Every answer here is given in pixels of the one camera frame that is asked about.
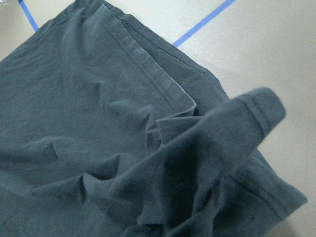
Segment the black printed t-shirt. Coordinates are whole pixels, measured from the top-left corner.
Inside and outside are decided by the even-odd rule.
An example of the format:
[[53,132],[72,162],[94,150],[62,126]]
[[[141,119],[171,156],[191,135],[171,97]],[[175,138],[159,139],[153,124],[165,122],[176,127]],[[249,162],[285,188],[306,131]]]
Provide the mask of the black printed t-shirt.
[[77,0],[0,63],[0,234],[261,237],[307,201],[257,149],[285,114]]

